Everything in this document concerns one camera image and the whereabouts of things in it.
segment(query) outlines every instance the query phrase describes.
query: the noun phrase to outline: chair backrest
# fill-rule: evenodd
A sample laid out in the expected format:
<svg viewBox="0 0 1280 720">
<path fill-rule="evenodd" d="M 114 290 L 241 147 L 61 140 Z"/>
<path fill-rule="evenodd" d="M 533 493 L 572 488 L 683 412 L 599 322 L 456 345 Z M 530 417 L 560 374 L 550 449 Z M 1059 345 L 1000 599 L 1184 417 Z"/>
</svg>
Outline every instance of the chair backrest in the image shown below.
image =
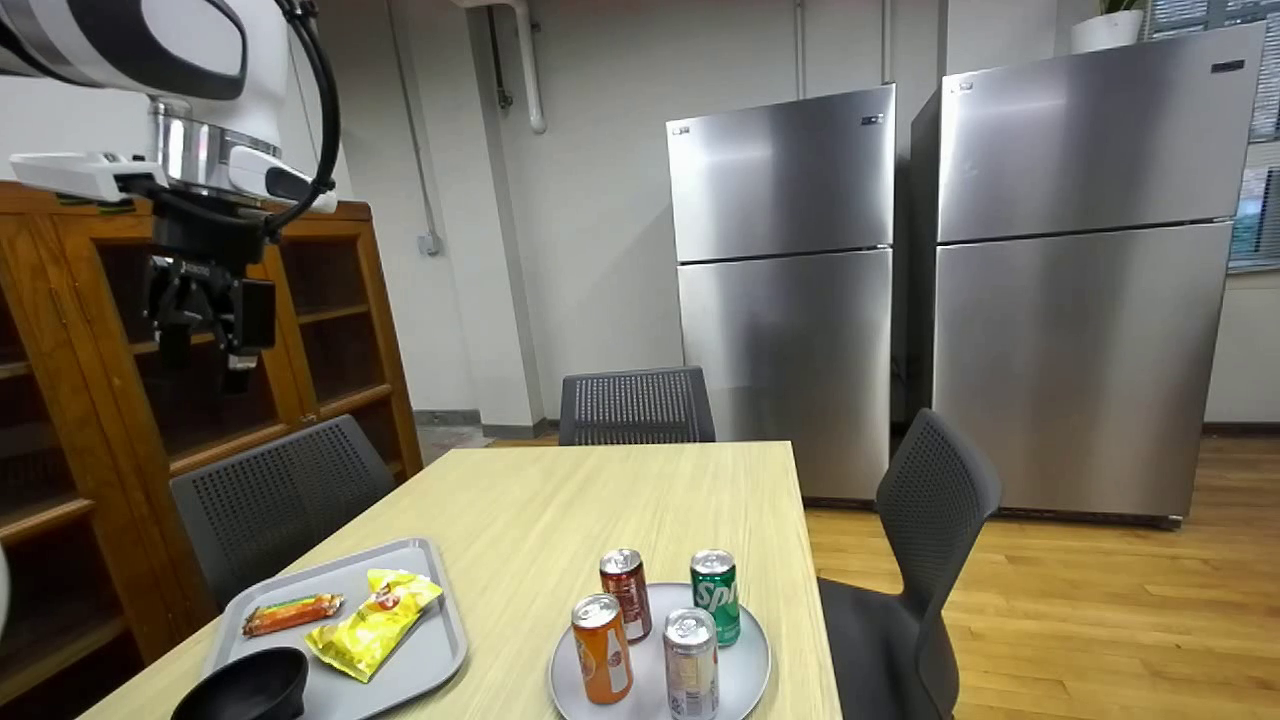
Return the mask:
<svg viewBox="0 0 1280 720">
<path fill-rule="evenodd" d="M 920 615 L 946 606 L 996 504 L 992 465 L 940 412 L 925 406 L 875 488 L 906 599 Z"/>
<path fill-rule="evenodd" d="M 281 571 L 392 488 L 352 417 L 335 417 L 172 479 L 209 599 Z"/>
<path fill-rule="evenodd" d="M 560 444 L 716 440 L 701 367 L 563 374 Z"/>
</svg>

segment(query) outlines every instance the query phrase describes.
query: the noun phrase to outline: refrigerator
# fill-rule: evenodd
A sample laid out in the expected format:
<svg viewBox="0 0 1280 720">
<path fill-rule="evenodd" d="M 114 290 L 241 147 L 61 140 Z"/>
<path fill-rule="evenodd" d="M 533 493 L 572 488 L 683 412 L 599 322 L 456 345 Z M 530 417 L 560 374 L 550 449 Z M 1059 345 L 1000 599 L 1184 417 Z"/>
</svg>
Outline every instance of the refrigerator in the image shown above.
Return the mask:
<svg viewBox="0 0 1280 720">
<path fill-rule="evenodd" d="M 1000 507 L 1187 514 L 1261 41 L 959 71 L 918 116 L 936 233 L 911 337 Z"/>
<path fill-rule="evenodd" d="M 670 122 L 682 322 L 716 440 L 791 440 L 800 493 L 890 466 L 897 87 Z"/>
</svg>

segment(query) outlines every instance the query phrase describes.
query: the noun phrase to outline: soda can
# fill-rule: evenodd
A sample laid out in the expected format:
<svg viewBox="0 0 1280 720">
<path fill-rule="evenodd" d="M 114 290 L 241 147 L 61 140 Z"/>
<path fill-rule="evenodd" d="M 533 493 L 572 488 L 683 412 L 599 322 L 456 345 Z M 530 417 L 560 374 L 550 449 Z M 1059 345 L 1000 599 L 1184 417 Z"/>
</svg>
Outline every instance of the soda can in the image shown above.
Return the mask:
<svg viewBox="0 0 1280 720">
<path fill-rule="evenodd" d="M 690 581 L 691 581 L 691 606 L 704 606 L 716 620 L 716 645 L 733 649 L 746 615 L 738 603 L 733 552 L 720 552 L 720 547 L 691 552 Z"/>
<path fill-rule="evenodd" d="M 618 595 L 630 622 L 630 645 L 646 640 L 653 629 L 647 615 L 647 582 L 646 582 L 646 560 L 636 547 L 605 547 L 599 557 L 599 588 Z"/>
<path fill-rule="evenodd" d="M 572 606 L 577 665 L 594 704 L 618 704 L 633 689 L 630 629 L 618 595 L 598 593 Z"/>
<path fill-rule="evenodd" d="M 720 707 L 716 620 L 701 606 L 663 620 L 670 704 L 682 720 L 714 720 Z"/>
</svg>

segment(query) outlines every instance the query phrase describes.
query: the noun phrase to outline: black bowl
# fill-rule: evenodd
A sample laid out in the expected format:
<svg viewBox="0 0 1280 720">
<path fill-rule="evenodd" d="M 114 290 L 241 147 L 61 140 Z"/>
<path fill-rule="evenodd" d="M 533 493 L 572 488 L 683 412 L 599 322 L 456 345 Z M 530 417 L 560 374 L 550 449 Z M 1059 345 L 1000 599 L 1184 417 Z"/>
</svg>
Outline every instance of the black bowl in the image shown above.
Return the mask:
<svg viewBox="0 0 1280 720">
<path fill-rule="evenodd" d="M 310 655 L 267 649 L 204 676 L 182 704 L 175 720 L 298 720 L 305 713 Z"/>
</svg>

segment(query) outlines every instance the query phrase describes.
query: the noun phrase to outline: wooden cabinet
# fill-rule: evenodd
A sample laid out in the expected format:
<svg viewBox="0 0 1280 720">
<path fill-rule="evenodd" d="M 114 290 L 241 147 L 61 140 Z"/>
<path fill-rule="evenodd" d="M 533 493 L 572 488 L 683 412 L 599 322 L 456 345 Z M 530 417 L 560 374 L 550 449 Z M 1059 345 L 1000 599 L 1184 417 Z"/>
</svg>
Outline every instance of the wooden cabinet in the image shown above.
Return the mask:
<svg viewBox="0 0 1280 720">
<path fill-rule="evenodd" d="M 158 350 L 154 253 L 143 204 L 0 184 L 0 544 L 21 582 L 0 707 L 122 634 L 158 655 L 200 622 L 172 475 L 342 412 L 397 475 L 421 466 L 365 204 L 289 223 L 254 267 L 278 284 L 278 345 L 241 385 L 211 337 L 182 362 Z"/>
</svg>

